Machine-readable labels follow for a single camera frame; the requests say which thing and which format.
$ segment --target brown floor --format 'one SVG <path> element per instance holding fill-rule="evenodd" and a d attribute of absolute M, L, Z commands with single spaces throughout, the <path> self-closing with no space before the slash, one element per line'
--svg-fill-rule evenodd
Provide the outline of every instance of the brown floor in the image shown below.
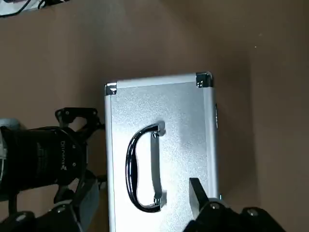
<path fill-rule="evenodd" d="M 0 117 L 54 125 L 54 110 L 96 107 L 113 79 L 211 71 L 219 107 L 219 173 L 236 210 L 257 205 L 307 231 L 308 3 L 301 0 L 72 0 L 0 20 Z M 106 172 L 104 134 L 90 167 Z M 54 187 L 20 196 L 37 215 Z M 0 205 L 0 219 L 6 217 Z M 107 193 L 91 231 L 107 231 Z"/>

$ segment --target black equipment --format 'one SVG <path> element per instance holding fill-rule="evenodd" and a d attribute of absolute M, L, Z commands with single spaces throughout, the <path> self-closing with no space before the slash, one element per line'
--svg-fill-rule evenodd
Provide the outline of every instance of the black equipment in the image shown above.
<path fill-rule="evenodd" d="M 209 199 L 198 178 L 189 179 L 189 200 L 195 220 L 184 232 L 284 232 L 263 209 L 244 208 L 238 214 L 222 200 Z"/>
<path fill-rule="evenodd" d="M 0 127 L 0 201 L 9 201 L 9 217 L 0 223 L 1 232 L 87 230 L 98 207 L 100 185 L 107 182 L 106 176 L 87 170 L 86 141 L 96 130 L 105 129 L 97 114 L 94 108 L 64 108 L 56 111 L 59 127 L 23 130 L 17 121 Z M 69 124 L 76 117 L 87 123 L 73 131 Z M 74 192 L 68 185 L 76 178 Z M 32 212 L 17 212 L 20 191 L 52 184 L 59 186 L 52 210 L 38 218 Z M 284 231 L 263 209 L 244 208 L 237 214 L 222 200 L 209 199 L 198 178 L 189 179 L 189 200 L 194 220 L 184 232 Z"/>
<path fill-rule="evenodd" d="M 61 231 L 74 226 L 86 230 L 98 206 L 99 186 L 107 181 L 87 170 L 86 141 L 93 132 L 104 129 L 97 114 L 94 108 L 64 108 L 55 113 L 59 127 L 23 130 L 16 122 L 0 128 L 0 201 L 9 201 L 10 214 L 0 224 L 0 231 L 25 227 Z M 74 131 L 69 124 L 77 117 L 87 123 Z M 76 178 L 79 183 L 74 192 L 68 185 Z M 58 184 L 53 210 L 39 218 L 31 212 L 17 212 L 20 191 L 52 184 Z"/>

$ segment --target case handle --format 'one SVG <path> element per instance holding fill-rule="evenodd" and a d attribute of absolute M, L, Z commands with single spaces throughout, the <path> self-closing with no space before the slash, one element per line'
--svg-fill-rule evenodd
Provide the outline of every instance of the case handle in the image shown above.
<path fill-rule="evenodd" d="M 138 165 L 136 159 L 136 145 L 138 140 L 146 133 L 150 132 L 154 138 L 165 134 L 164 123 L 156 123 L 139 130 L 131 139 L 126 152 L 126 189 L 131 202 L 141 211 L 155 213 L 161 211 L 161 197 L 154 197 L 151 205 L 142 205 L 137 198 Z"/>

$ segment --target metal corner protector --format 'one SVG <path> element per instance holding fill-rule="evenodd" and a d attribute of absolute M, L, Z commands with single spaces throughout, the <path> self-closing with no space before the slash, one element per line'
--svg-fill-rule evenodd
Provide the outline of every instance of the metal corner protector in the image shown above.
<path fill-rule="evenodd" d="M 196 81 L 198 88 L 213 87 L 213 76 L 211 72 L 197 72 Z"/>
<path fill-rule="evenodd" d="M 105 85 L 105 96 L 115 95 L 117 93 L 117 82 L 107 83 Z"/>

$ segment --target silver metal case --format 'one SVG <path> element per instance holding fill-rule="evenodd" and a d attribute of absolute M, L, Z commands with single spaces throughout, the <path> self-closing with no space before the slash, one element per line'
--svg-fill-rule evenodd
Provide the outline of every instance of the silver metal case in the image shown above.
<path fill-rule="evenodd" d="M 199 178 L 208 197 L 218 197 L 211 73 L 118 81 L 108 83 L 105 94 L 110 231 L 182 231 L 193 219 L 190 177 Z M 165 134 L 157 138 L 156 154 L 152 134 L 137 142 L 137 196 L 143 205 L 154 203 L 159 182 L 165 205 L 160 212 L 145 213 L 128 195 L 126 153 L 136 132 L 158 122 L 165 123 Z"/>

